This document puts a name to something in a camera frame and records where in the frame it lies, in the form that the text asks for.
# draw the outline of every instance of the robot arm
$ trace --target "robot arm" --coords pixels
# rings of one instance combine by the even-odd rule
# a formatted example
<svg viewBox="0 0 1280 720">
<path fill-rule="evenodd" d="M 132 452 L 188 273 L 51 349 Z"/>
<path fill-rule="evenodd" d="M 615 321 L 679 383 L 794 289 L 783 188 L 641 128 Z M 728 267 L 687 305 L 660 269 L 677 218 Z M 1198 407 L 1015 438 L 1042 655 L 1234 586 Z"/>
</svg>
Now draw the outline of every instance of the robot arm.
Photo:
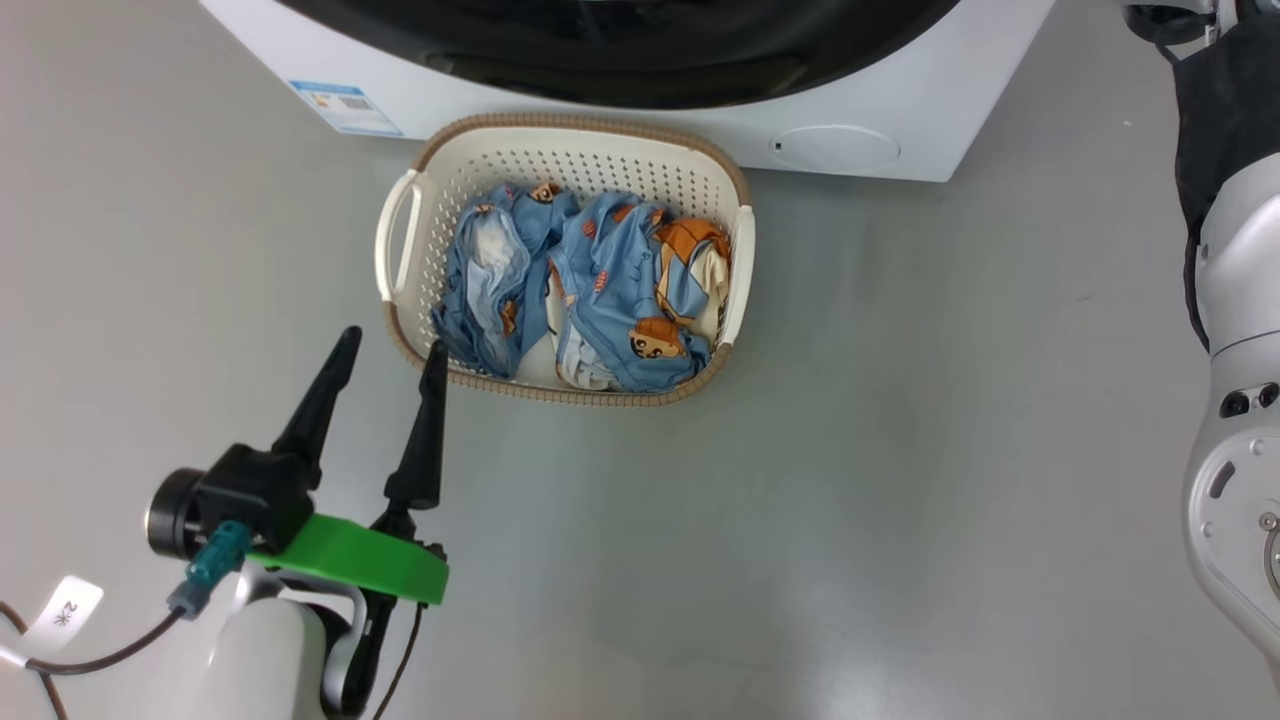
<svg viewBox="0 0 1280 720">
<path fill-rule="evenodd" d="M 1174 60 L 1184 283 L 1211 391 L 1184 482 L 1190 565 L 1263 652 L 1280 687 L 1280 5 L 1183 0 L 1125 8 Z"/>
<path fill-rule="evenodd" d="M 216 542 L 210 539 L 214 530 L 228 521 L 246 525 L 253 537 L 192 720 L 358 717 L 398 601 L 413 601 L 421 612 L 444 594 L 444 552 L 415 541 L 408 514 L 440 500 L 448 382 L 442 345 L 433 346 L 422 372 L 417 419 L 384 489 L 387 511 L 367 529 L 314 512 L 310 491 L 320 482 L 320 452 L 358 345 L 358 328 L 343 333 L 270 451 L 233 446 L 209 471 L 178 470 L 156 492 L 147 539 L 159 555 L 198 562 L 201 548 Z M 182 589 L 188 584 L 170 605 L 182 605 L 183 616 L 193 619 L 211 585 L 193 601 Z M 351 615 L 282 597 L 289 591 L 344 598 Z"/>
</svg>

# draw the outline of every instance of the washing machine door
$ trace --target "washing machine door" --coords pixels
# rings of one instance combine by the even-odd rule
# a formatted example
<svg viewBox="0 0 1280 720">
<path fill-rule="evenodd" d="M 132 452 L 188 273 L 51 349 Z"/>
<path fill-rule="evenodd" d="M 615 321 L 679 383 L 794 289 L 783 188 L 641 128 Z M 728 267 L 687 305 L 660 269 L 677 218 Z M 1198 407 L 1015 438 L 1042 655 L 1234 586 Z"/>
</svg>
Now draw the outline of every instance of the washing machine door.
<svg viewBox="0 0 1280 720">
<path fill-rule="evenodd" d="M 591 105 L 714 108 L 900 50 L 959 0 L 280 0 L 474 82 Z"/>
</svg>

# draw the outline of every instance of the blue cartoon clothing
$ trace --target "blue cartoon clothing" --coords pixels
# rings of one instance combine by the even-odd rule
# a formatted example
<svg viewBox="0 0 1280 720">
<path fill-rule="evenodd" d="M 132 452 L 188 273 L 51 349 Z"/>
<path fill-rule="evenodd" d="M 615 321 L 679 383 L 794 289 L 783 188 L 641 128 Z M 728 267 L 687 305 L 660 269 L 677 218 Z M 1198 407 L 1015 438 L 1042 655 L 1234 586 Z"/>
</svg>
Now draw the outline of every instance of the blue cartoon clothing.
<svg viewBox="0 0 1280 720">
<path fill-rule="evenodd" d="M 604 193 L 566 223 L 548 254 L 552 293 L 559 291 L 567 322 L 594 351 L 594 364 L 628 392 L 669 391 L 710 361 L 708 340 L 687 329 L 708 302 L 689 272 L 698 252 L 675 251 L 659 238 L 668 222 L 662 205 Z M 558 338 L 562 374 L 566 351 L 581 355 L 567 347 L 573 337 Z"/>
<path fill-rule="evenodd" d="M 556 184 L 503 183 L 462 213 L 448 250 L 448 286 L 431 309 L 453 357 L 497 378 L 516 373 L 547 332 L 547 251 L 577 210 Z"/>
</svg>

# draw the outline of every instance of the white plastic basket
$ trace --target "white plastic basket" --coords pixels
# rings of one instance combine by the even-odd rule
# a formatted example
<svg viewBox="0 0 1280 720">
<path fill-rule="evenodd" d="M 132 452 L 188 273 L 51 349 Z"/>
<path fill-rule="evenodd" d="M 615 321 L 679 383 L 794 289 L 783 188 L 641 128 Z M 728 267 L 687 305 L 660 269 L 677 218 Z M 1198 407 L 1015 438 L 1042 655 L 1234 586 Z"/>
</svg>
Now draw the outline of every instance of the white plastic basket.
<svg viewBox="0 0 1280 720">
<path fill-rule="evenodd" d="M 556 377 L 554 359 L 525 363 L 513 380 L 453 364 L 457 383 L 521 397 L 577 405 L 657 406 L 701 389 L 724 365 L 742 325 L 755 264 L 755 218 L 746 181 L 733 161 L 699 137 L 614 120 L 564 115 L 477 115 L 442 129 L 415 167 L 392 188 L 378 220 L 378 292 L 387 329 L 421 368 L 435 340 L 430 310 L 445 283 L 445 250 L 458 215 L 475 196 L 511 181 L 554 182 L 584 205 L 605 191 L 630 191 L 664 202 L 680 217 L 701 217 L 728 234 L 730 288 L 710 364 L 666 393 L 590 392 Z M 404 222 L 396 266 L 393 232 Z"/>
</svg>

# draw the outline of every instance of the washing machine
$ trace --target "washing machine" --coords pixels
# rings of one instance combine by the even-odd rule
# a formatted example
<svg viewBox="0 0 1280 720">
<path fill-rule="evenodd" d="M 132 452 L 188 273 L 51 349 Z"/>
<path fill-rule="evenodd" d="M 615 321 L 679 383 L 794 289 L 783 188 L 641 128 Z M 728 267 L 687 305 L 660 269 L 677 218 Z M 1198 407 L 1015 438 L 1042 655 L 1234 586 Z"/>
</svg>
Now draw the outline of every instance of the washing machine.
<svg viewBox="0 0 1280 720">
<path fill-rule="evenodd" d="M 630 118 L 744 167 L 942 182 L 1053 0 L 202 0 L 337 131 Z"/>
</svg>

